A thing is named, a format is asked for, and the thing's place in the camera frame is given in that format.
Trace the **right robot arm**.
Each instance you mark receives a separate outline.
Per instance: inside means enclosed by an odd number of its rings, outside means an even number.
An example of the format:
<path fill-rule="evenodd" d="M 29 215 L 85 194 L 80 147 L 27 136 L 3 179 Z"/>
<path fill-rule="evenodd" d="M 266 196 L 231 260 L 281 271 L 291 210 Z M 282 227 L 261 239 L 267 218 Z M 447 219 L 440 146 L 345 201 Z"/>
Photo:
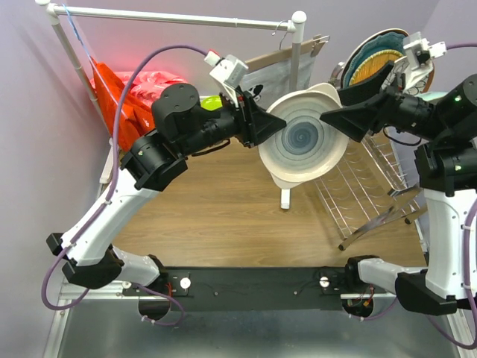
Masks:
<path fill-rule="evenodd" d="M 409 95 L 397 84 L 368 100 L 325 112 L 321 120 L 360 142 L 391 126 L 421 138 L 414 152 L 430 224 L 426 268 L 406 268 L 378 257 L 350 258 L 344 286 L 368 284 L 396 295 L 403 308 L 426 315 L 476 309 L 476 77 L 470 75 L 437 101 Z"/>

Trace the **brown rim floral plate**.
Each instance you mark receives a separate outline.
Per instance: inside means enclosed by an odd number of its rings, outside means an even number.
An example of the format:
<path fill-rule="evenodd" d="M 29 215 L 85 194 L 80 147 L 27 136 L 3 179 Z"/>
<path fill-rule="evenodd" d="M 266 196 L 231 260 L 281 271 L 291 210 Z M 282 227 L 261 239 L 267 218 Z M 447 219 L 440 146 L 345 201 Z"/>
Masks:
<path fill-rule="evenodd" d="M 409 95 L 418 95 L 429 90 L 434 77 L 434 64 L 428 60 L 425 65 L 417 69 L 411 69 L 407 57 L 401 57 L 394 62 L 394 67 L 382 84 L 382 89 L 391 85 L 395 78 L 401 74 L 405 76 L 405 83 L 400 84 L 402 91 Z"/>

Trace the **lime green plate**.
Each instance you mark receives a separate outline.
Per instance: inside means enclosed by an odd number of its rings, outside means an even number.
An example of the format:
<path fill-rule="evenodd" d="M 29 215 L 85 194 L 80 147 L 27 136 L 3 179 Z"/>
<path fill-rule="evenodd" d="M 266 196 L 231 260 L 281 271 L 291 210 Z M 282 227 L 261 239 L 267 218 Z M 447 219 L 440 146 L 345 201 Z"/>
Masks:
<path fill-rule="evenodd" d="M 219 95 L 211 95 L 203 99 L 200 103 L 203 109 L 213 111 L 222 108 L 221 97 Z"/>

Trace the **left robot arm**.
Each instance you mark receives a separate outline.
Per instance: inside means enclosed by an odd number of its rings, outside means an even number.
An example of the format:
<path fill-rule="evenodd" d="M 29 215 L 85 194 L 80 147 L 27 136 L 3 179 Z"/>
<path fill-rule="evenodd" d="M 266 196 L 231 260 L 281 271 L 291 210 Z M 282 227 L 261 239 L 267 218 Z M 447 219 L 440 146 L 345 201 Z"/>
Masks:
<path fill-rule="evenodd" d="M 151 110 L 155 128 L 122 158 L 116 182 L 72 229 L 47 239 L 54 255 L 65 255 L 62 272 L 69 283 L 99 289 L 123 280 L 138 283 L 150 295 L 160 293 L 165 269 L 159 260 L 127 253 L 113 246 L 114 238 L 144 204 L 187 170 L 188 157 L 208 154 L 233 137 L 252 148 L 286 126 L 250 93 L 240 92 L 237 105 L 226 102 L 206 110 L 191 84 L 168 87 Z"/>

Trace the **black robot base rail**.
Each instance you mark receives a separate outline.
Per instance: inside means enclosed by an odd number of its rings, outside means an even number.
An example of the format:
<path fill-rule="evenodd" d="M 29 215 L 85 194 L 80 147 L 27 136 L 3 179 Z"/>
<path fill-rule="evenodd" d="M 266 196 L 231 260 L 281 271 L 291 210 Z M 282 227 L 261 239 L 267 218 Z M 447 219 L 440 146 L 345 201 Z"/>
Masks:
<path fill-rule="evenodd" d="M 173 267 L 152 289 L 194 311 L 340 310 L 342 301 L 368 293 L 343 267 Z"/>

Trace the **woven bamboo plate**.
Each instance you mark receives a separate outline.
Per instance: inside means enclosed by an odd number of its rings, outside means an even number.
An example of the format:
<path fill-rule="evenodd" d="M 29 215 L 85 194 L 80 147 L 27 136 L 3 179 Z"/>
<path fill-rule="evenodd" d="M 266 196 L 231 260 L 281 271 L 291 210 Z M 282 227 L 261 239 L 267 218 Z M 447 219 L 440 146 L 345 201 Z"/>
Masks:
<path fill-rule="evenodd" d="M 366 57 L 352 73 L 349 85 L 352 86 L 368 79 L 376 74 L 388 61 L 394 63 L 401 57 L 403 57 L 403 54 L 393 49 L 381 50 Z"/>

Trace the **white striped plate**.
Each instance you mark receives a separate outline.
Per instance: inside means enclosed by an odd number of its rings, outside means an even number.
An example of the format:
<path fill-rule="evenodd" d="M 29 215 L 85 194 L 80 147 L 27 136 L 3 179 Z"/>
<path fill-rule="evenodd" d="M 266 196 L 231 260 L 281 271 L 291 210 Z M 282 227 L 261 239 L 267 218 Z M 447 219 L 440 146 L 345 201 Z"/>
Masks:
<path fill-rule="evenodd" d="M 317 179 L 339 163 L 349 139 L 320 117 L 340 108 L 337 89 L 322 83 L 284 95 L 267 109 L 286 122 L 258 146 L 262 163 L 280 189 Z"/>

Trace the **light blue divided tray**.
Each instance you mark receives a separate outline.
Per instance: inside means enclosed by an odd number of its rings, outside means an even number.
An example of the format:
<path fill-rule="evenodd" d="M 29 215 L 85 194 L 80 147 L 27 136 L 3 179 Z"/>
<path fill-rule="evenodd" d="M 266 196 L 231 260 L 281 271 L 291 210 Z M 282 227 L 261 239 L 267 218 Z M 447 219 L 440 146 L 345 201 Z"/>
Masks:
<path fill-rule="evenodd" d="M 420 93 L 416 95 L 417 98 L 421 98 L 424 101 L 434 103 L 434 104 L 439 102 L 445 96 L 446 96 L 446 92 L 434 92 L 434 91 Z"/>

